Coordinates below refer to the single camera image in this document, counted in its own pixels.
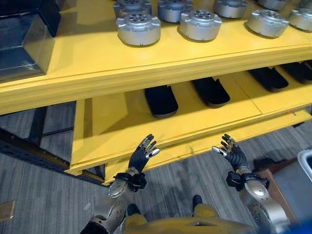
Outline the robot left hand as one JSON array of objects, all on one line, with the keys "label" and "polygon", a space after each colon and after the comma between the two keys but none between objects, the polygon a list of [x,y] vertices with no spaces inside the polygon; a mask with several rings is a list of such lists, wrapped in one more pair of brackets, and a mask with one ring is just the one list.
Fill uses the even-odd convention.
[{"label": "robot left hand", "polygon": [[149,134],[142,140],[131,155],[128,168],[141,173],[149,159],[160,153],[160,149],[155,146],[156,141],[153,141],[153,139],[154,136]]}]

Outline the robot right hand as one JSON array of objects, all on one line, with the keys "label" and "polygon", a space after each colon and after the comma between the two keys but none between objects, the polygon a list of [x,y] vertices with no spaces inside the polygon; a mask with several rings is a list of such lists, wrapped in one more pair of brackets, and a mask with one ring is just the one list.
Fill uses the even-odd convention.
[{"label": "robot right hand", "polygon": [[222,136],[220,142],[223,147],[213,146],[212,150],[223,156],[237,170],[249,170],[247,158],[236,141],[228,134]]}]

